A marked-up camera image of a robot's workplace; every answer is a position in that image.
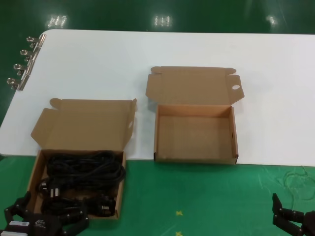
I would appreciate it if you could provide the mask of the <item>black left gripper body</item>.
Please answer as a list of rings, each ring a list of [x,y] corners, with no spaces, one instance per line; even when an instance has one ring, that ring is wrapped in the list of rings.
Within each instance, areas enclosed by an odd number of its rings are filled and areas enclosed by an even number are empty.
[[[28,211],[21,223],[11,221],[14,236],[60,236],[62,225],[56,216]]]

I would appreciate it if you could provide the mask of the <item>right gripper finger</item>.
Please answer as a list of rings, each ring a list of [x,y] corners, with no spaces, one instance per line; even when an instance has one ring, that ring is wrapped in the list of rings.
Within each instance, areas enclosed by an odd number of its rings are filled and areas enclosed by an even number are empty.
[[[273,193],[272,201],[272,211],[274,214],[273,224],[286,233],[303,233],[303,228],[294,224],[294,222],[300,223],[302,225],[304,213],[283,208],[282,203],[276,193]]]

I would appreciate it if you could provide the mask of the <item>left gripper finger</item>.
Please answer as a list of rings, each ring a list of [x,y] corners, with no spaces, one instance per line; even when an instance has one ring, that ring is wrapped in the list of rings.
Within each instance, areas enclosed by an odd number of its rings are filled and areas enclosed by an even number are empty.
[[[27,205],[31,199],[31,192],[27,191],[23,197],[18,198],[15,203],[4,210],[7,223],[13,221],[13,216],[18,215],[23,219],[28,215]]]
[[[62,225],[61,235],[78,235],[89,227],[87,208],[84,204],[63,208],[59,220]]]

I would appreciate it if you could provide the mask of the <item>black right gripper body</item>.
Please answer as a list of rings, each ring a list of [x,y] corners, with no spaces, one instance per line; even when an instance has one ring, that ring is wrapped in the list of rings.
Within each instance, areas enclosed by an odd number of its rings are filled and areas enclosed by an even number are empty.
[[[315,236],[315,211],[305,213],[302,223],[303,234],[306,236]]]

